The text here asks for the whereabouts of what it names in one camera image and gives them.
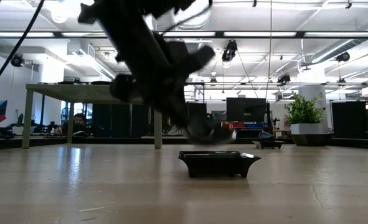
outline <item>table leg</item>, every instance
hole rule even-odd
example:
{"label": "table leg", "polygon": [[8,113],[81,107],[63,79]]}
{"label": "table leg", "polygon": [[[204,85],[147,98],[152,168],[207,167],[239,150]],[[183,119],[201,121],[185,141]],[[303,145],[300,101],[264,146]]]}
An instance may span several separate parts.
{"label": "table leg", "polygon": [[163,143],[163,133],[162,133],[162,114],[158,111],[154,111],[154,148],[161,149]]}
{"label": "table leg", "polygon": [[30,145],[30,127],[32,126],[33,90],[26,90],[26,105],[24,109],[24,125],[22,148],[28,149]]}
{"label": "table leg", "polygon": [[73,125],[74,125],[74,103],[70,103],[69,122],[67,125],[67,143],[71,144],[73,139]]}

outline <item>white planter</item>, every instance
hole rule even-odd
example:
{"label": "white planter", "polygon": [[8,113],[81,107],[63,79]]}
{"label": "white planter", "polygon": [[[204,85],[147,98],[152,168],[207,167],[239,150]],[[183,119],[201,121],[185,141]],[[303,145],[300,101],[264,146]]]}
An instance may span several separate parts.
{"label": "white planter", "polygon": [[291,134],[328,134],[324,125],[319,124],[292,124],[290,126]]}

